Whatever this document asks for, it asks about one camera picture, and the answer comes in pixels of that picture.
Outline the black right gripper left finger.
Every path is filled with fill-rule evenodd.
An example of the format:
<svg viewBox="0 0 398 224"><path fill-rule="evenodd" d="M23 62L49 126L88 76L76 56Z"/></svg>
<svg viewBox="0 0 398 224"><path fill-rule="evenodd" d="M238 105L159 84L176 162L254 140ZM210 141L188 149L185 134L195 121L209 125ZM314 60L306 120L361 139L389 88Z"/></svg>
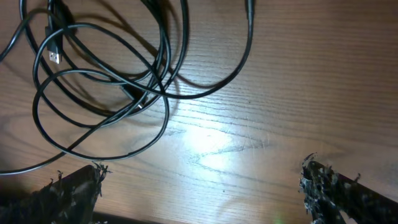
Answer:
<svg viewBox="0 0 398 224"><path fill-rule="evenodd" d="M1 207L1 223L93 223L96 201L108 166L87 165L70 175L58 173L27 198Z"/></svg>

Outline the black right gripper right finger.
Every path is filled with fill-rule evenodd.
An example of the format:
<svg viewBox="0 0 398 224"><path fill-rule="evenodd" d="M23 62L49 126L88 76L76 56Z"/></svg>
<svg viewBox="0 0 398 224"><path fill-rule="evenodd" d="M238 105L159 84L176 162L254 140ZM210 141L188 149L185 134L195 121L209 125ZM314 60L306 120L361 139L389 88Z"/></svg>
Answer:
<svg viewBox="0 0 398 224"><path fill-rule="evenodd" d="M345 212L357 224L397 223L397 202L324 166L309 154L302 162L300 189L313 223L344 223Z"/></svg>

